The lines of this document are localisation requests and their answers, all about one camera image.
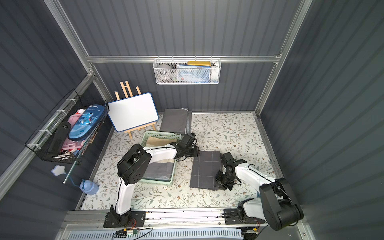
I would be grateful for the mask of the dark grey checked pillowcase back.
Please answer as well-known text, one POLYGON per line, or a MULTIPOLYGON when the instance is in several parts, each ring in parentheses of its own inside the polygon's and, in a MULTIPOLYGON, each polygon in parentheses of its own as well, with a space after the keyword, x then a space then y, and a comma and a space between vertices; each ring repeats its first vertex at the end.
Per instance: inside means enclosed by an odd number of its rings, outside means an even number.
POLYGON ((216 175, 222 167, 219 151, 201 151, 193 160, 190 188, 217 191, 216 175))

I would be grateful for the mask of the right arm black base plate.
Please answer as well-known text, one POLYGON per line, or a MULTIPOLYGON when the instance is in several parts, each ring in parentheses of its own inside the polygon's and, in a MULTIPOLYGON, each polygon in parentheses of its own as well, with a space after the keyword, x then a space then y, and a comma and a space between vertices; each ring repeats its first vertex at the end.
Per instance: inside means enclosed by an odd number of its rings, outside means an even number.
POLYGON ((240 209, 224 209, 222 218, 225 219, 226 225, 240 225, 240 224, 265 224, 263 219, 248 217, 243 210, 240 209))

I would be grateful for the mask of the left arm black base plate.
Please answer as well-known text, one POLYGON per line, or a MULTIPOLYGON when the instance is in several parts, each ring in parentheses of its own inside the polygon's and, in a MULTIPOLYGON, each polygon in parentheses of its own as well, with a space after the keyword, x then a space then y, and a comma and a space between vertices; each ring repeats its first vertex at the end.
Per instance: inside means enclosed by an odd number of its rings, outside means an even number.
POLYGON ((141 228, 144 226, 145 218, 145 211, 127 212, 121 216, 115 212, 108 212, 103 228, 141 228))

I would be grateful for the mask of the plain grey pillowcase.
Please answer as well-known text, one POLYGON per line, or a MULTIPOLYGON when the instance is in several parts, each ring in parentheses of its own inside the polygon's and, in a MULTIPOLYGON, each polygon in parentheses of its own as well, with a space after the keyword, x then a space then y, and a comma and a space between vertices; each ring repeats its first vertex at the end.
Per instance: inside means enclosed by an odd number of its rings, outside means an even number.
POLYGON ((165 109, 160 131, 168 133, 186 134, 188 131, 188 123, 188 109, 165 109))

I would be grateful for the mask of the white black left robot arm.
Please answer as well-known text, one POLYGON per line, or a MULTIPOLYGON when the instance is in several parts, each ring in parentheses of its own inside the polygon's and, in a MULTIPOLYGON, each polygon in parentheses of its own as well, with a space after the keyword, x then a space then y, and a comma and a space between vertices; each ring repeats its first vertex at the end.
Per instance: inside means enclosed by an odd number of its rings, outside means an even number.
POLYGON ((131 200, 137 182, 145 175, 148 166, 162 160, 178 160, 182 157, 197 157, 200 149, 196 146, 194 133, 183 135, 182 139, 158 147, 133 145, 117 164, 120 186, 116 203, 111 209, 120 216, 129 215, 132 209, 131 200))

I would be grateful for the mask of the beige and grey pillowcase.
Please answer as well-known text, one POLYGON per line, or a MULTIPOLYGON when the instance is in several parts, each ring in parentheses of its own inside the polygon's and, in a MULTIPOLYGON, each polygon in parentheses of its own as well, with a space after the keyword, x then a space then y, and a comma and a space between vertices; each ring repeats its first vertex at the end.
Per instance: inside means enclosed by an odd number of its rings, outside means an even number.
MULTIPOLYGON (((175 143, 176 139, 159 139, 156 137, 149 137, 145 147, 161 147, 170 143, 175 143)), ((150 163, 145 174, 144 179, 152 181, 170 182, 173 174, 175 160, 164 159, 158 162, 150 163)))

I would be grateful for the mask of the mint green plastic basket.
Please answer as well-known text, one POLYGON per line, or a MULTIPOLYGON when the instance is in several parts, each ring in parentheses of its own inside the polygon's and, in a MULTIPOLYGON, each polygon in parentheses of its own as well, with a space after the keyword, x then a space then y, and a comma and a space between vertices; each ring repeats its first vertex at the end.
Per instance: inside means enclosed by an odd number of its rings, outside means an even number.
MULTIPOLYGON (((166 133, 166 132, 156 132, 156 131, 147 131, 147 132, 144 133, 144 136, 143 136, 143 139, 142 139, 142 142, 141 142, 141 146, 145 147, 147 139, 150 136, 151 137, 156 137, 156 138, 159 138, 159 139, 171 139, 171 140, 173 140, 173 139, 180 140, 181 137, 182 137, 181 134, 166 133)), ((150 184, 170 185, 172 183, 172 181, 173 181, 173 178, 174 178, 175 168, 176 168, 176 160, 175 160, 173 174, 172 174, 172 178, 171 178, 170 182, 146 180, 146 179, 144 179, 144 177, 140 180, 140 182, 141 183, 150 183, 150 184)))

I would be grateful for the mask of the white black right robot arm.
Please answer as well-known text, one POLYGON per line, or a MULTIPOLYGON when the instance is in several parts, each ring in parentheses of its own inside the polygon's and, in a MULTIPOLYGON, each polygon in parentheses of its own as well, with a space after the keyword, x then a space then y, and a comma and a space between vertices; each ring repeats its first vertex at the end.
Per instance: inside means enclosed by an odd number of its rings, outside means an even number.
POLYGON ((258 188, 260 199, 249 198, 235 209, 224 209, 226 225, 266 223, 273 230, 293 227, 304 218, 304 212, 285 178, 273 179, 256 170, 247 161, 235 160, 231 153, 221 154, 225 168, 218 171, 216 183, 220 190, 231 191, 235 185, 249 184, 258 188))

